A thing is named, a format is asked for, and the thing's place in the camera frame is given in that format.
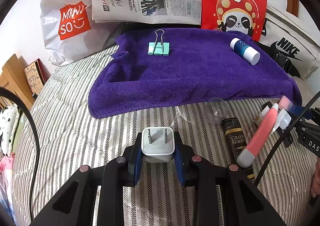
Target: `mint green binder clip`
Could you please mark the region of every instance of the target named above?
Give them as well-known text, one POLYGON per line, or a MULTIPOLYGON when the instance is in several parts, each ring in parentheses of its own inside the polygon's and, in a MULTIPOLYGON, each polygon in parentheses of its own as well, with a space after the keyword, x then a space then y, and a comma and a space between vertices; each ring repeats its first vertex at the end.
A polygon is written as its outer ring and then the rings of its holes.
POLYGON ((157 55, 157 56, 168 56, 169 55, 169 43, 164 43, 162 40, 162 36, 164 34, 164 30, 157 29, 156 30, 156 41, 149 42, 148 55, 157 55), (158 34, 157 31, 162 31, 161 34, 161 43, 157 42, 158 34))

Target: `purple towel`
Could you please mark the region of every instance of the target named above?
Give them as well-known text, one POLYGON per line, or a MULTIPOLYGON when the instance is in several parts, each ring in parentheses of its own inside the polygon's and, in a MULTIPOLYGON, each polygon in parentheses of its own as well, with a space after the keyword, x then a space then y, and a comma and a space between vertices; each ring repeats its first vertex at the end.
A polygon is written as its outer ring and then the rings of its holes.
POLYGON ((164 29, 169 56, 148 55, 155 30, 127 32, 116 40, 119 49, 89 93, 89 111, 95 118, 135 110, 225 100, 272 98, 286 95, 302 103, 295 81, 249 36, 196 28, 164 29), (260 52, 250 65, 230 49, 238 37, 260 52))

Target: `striped bedsheet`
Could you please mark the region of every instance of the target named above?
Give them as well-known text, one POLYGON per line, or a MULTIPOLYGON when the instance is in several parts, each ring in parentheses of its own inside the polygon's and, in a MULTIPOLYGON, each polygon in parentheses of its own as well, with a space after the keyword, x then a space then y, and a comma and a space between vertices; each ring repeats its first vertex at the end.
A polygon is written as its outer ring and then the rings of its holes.
MULTIPOLYGON (((170 126, 179 131, 184 144, 211 163, 230 164, 227 145, 219 125, 204 118, 205 103, 151 108, 95 119, 88 111, 88 94, 100 71, 117 50, 112 46, 95 55, 59 67, 49 78, 32 107, 40 140, 40 163, 32 196, 37 215, 49 199, 84 164, 105 165, 120 156, 134 143, 136 135, 148 126, 170 126)), ((246 139, 256 128, 253 118, 264 102, 279 99, 246 99, 229 101, 233 116, 238 117, 246 139)), ((298 225, 308 201, 316 158, 295 141, 283 145, 273 157, 261 180, 259 190, 287 225, 298 225)), ((257 175, 278 135, 269 137, 254 162, 257 175)), ((35 161, 35 144, 29 122, 26 122, 17 148, 13 170, 13 202, 18 225, 29 224, 28 198, 35 161)), ((94 224, 97 220, 97 192, 94 224)), ((191 225, 193 188, 182 188, 175 165, 143 162, 141 178, 135 188, 124 187, 125 225, 191 225)))

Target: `white power adapter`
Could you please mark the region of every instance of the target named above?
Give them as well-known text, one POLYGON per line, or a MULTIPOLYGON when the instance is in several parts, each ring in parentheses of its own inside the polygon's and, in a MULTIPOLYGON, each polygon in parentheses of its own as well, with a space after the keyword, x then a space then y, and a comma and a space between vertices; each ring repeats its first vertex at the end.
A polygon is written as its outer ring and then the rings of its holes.
POLYGON ((172 128, 148 127, 142 131, 141 150, 148 163, 170 162, 174 149, 172 128))

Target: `white plastic bag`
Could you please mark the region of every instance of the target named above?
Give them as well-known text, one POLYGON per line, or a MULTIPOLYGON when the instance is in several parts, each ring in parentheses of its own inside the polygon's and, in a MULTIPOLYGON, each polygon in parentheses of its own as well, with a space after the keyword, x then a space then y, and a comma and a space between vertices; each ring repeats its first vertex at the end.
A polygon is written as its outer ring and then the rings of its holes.
POLYGON ((44 46, 57 66, 101 51, 118 26, 93 21, 91 0, 41 0, 40 6, 44 46))

